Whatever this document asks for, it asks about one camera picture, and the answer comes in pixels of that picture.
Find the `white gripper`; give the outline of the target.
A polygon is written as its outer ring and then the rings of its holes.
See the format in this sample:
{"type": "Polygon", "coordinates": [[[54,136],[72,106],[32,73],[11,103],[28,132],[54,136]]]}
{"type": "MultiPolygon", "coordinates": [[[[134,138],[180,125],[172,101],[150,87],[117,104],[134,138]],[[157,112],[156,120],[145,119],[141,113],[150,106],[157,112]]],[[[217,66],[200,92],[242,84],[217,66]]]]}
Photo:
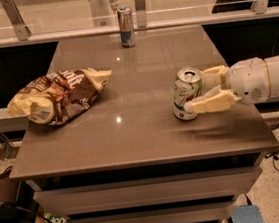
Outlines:
{"type": "Polygon", "coordinates": [[[188,113],[210,113],[225,111],[237,101],[242,104],[263,103],[269,97],[270,83],[266,62],[261,58],[242,60],[228,68],[217,65],[202,71],[206,94],[184,104],[188,113]],[[224,90],[219,84],[226,81],[224,90]]]}

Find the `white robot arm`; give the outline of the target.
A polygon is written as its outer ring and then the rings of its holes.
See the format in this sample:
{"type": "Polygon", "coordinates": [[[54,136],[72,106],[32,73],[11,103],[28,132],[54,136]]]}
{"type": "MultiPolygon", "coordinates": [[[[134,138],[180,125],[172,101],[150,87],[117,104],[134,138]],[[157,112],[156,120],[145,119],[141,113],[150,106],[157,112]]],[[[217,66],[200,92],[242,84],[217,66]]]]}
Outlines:
{"type": "Polygon", "coordinates": [[[279,55],[266,59],[253,57],[231,67],[218,65],[202,71],[208,90],[184,104],[190,113],[202,114],[228,110],[237,102],[263,103],[279,98],[279,55]]]}

